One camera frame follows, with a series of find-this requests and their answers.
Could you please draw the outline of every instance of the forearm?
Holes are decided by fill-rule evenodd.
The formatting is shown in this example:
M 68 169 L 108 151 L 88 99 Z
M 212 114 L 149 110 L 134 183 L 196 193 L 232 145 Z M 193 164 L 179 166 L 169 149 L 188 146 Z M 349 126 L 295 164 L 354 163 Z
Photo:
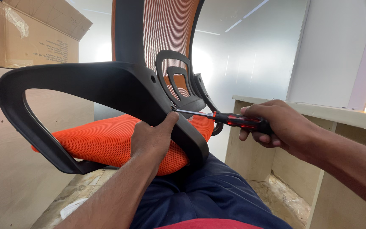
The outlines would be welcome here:
M 133 157 L 57 228 L 129 228 L 159 163 L 150 154 Z
M 310 163 L 327 171 L 366 201 L 366 146 L 323 130 Z

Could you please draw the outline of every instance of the box flap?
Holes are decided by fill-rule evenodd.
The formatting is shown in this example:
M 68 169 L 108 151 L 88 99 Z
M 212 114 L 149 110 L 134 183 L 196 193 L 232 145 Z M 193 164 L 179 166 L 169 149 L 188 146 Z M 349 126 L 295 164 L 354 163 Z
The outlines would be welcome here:
M 4 0 L 8 5 L 80 40 L 93 24 L 65 0 Z

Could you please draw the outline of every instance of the hand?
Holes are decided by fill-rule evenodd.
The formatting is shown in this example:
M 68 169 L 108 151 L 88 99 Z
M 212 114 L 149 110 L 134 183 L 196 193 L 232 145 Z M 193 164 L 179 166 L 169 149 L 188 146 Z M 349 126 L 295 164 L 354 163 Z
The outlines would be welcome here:
M 155 127 L 143 121 L 136 123 L 131 136 L 131 158 L 147 154 L 160 164 L 168 152 L 170 134 L 178 119 L 177 112 L 170 112 L 165 120 Z
M 275 134 L 272 136 L 252 131 L 252 137 L 267 148 L 281 147 L 299 159 L 308 161 L 313 139 L 325 130 L 310 122 L 281 100 L 271 100 L 241 108 L 241 113 L 248 117 L 263 117 Z M 245 141 L 249 132 L 241 129 L 240 140 Z

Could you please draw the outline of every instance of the navy blue pants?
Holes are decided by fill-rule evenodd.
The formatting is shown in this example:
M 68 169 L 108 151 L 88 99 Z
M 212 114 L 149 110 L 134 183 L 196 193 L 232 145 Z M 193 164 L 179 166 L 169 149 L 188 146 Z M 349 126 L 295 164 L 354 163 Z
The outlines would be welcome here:
M 197 218 L 292 228 L 271 213 L 244 178 L 212 154 L 200 170 L 186 177 L 177 174 L 155 177 L 130 228 L 151 229 Z

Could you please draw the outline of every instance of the red and black screwdriver handle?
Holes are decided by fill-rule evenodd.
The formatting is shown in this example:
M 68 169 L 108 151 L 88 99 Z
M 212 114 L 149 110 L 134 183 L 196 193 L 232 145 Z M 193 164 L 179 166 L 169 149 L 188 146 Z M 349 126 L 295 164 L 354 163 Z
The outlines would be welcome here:
M 240 114 L 220 113 L 219 111 L 214 112 L 213 117 L 215 123 L 237 126 L 249 131 L 256 130 L 267 135 L 273 134 L 269 122 L 264 118 L 249 118 Z

